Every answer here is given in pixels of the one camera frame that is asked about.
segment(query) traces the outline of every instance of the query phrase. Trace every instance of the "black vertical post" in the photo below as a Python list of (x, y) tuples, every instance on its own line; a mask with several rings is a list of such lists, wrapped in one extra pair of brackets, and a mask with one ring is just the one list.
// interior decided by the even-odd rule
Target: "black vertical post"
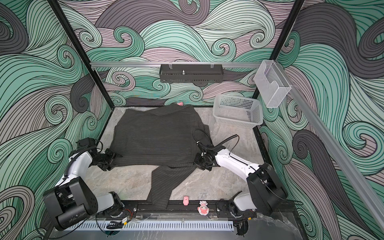
[[(286, 39), (288, 38), (289, 33), (291, 32), (291, 29), (293, 27), (293, 24), (296, 21), (297, 16), (299, 15), (299, 12), (301, 10), (301, 7), (304, 3), (304, 0), (296, 0), (293, 4), (293, 7), (291, 9), (291, 12), (288, 15), (288, 18), (284, 24), (283, 30), (281, 31), (281, 34), (279, 36), (279, 39), (276, 42), (275, 48), (272, 51), (272, 54), (269, 58), (269, 60), (276, 60)], [(256, 88), (255, 92), (253, 93), (252, 98), (257, 99), (260, 94), (259, 89)], [(272, 164), (271, 159), (268, 154), (268, 150), (265, 147), (264, 141), (262, 139), (262, 136), (260, 134), (259, 128), (256, 126), (253, 128), (253, 132), (256, 137), (257, 144), (259, 145), (260, 152), (262, 154), (262, 157), (264, 159), (264, 162), (268, 164)]]
[(67, 33), (69, 39), (71, 40), (75, 50), (79, 54), (81, 60), (85, 64), (87, 70), (89, 71), (89, 74), (91, 75), (92, 79), (95, 81), (96, 85), (101, 91), (101, 94), (104, 96), (105, 100), (107, 101), (109, 107), (111, 110), (114, 109), (114, 104), (112, 102), (111, 97), (109, 96), (107, 90), (105, 89), (103, 82), (100, 79), (100, 76), (96, 72), (96, 70), (93, 70), (90, 64), (90, 59), (88, 58), (87, 53), (84, 51), (83, 47), (80, 44), (79, 39), (76, 37), (76, 34), (74, 33), (67, 17), (65, 16), (63, 10), (61, 9), (59, 3), (57, 0), (47, 0), (49, 5), (51, 6), (53, 12), (55, 13), (57, 19), (59, 20), (60, 24), (62, 25), (64, 31)]

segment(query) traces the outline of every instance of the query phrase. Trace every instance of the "pink toy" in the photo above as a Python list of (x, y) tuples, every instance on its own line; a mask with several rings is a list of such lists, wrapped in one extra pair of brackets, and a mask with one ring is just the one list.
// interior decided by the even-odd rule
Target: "pink toy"
[(188, 196), (184, 196), (183, 204), (184, 204), (184, 206), (187, 206), (189, 204), (189, 197)]
[(209, 208), (207, 207), (207, 201), (200, 201), (200, 206), (197, 207), (197, 210), (201, 215), (207, 215), (209, 213)]

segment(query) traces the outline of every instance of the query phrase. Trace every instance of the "small pink object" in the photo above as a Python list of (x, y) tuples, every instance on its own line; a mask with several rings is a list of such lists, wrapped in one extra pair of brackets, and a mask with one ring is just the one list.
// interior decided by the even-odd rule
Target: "small pink object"
[(189, 197), (188, 196), (184, 196), (183, 204), (184, 204), (184, 206), (187, 206), (189, 204)]
[(207, 207), (207, 201), (200, 201), (200, 206), (197, 207), (197, 210), (201, 215), (206, 216), (209, 213), (209, 208)]

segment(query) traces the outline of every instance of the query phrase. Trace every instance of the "metal rail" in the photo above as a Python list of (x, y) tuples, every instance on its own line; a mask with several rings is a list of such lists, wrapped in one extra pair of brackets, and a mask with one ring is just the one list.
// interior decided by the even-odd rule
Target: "metal rail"
[(261, 62), (145, 62), (145, 61), (96, 61), (92, 68), (159, 68), (161, 64), (221, 64), (223, 68), (259, 68)]

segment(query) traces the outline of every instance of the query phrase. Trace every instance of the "pink plush doll keychain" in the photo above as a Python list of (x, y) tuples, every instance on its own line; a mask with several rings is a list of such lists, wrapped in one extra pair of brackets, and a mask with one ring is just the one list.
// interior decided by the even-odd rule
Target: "pink plush doll keychain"
[(207, 207), (207, 201), (200, 201), (200, 206), (197, 207), (197, 210), (201, 215), (207, 215), (209, 213), (209, 208)]

